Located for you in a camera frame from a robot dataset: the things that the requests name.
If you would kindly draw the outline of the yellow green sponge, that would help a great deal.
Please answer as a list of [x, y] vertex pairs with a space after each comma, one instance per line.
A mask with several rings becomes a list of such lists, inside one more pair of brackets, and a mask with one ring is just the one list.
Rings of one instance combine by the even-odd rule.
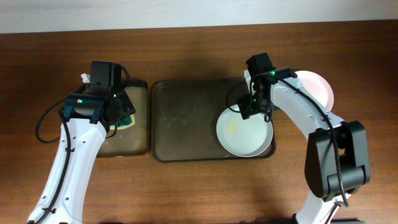
[[127, 129], [131, 126], [135, 125], [135, 117], [134, 115], [130, 115], [127, 118], [124, 118], [120, 122], [117, 123], [118, 130]]

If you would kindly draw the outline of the pale green plate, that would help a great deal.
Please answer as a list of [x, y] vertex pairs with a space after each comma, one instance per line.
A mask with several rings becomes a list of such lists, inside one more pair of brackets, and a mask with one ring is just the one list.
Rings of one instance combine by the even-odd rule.
[[274, 129], [265, 122], [263, 114], [242, 119], [240, 113], [225, 109], [216, 123], [216, 135], [220, 144], [238, 157], [254, 157], [271, 146]]

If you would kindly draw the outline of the pink plate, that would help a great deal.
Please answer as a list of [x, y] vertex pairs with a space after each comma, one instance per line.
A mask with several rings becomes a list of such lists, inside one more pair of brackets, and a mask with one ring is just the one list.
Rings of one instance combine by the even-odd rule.
[[299, 70], [295, 73], [306, 90], [326, 109], [331, 110], [334, 104], [334, 94], [330, 84], [315, 72]]

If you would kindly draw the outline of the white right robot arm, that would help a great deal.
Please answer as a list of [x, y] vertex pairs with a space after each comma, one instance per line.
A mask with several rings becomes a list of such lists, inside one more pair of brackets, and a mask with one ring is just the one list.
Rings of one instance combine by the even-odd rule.
[[262, 113], [270, 121], [281, 109], [307, 140], [305, 179], [309, 193], [291, 223], [331, 223], [348, 198], [370, 181], [367, 135], [359, 121], [346, 122], [323, 106], [289, 68], [244, 71], [249, 95], [239, 103], [244, 119]]

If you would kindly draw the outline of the small black water tray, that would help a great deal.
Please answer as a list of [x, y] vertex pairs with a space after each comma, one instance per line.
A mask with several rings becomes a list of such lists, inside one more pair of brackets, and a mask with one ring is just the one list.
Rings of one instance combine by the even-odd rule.
[[148, 86], [144, 80], [134, 80], [125, 89], [136, 112], [135, 125], [127, 129], [117, 130], [117, 133], [106, 139], [100, 147], [97, 157], [124, 157], [145, 154], [147, 151], [147, 105]]

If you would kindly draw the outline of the large brown serving tray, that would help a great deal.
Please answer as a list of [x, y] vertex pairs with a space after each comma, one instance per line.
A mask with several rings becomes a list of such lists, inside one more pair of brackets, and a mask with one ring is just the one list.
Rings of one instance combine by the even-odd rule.
[[249, 90], [243, 80], [169, 80], [152, 89], [151, 151], [160, 162], [237, 159], [219, 142], [216, 123]]

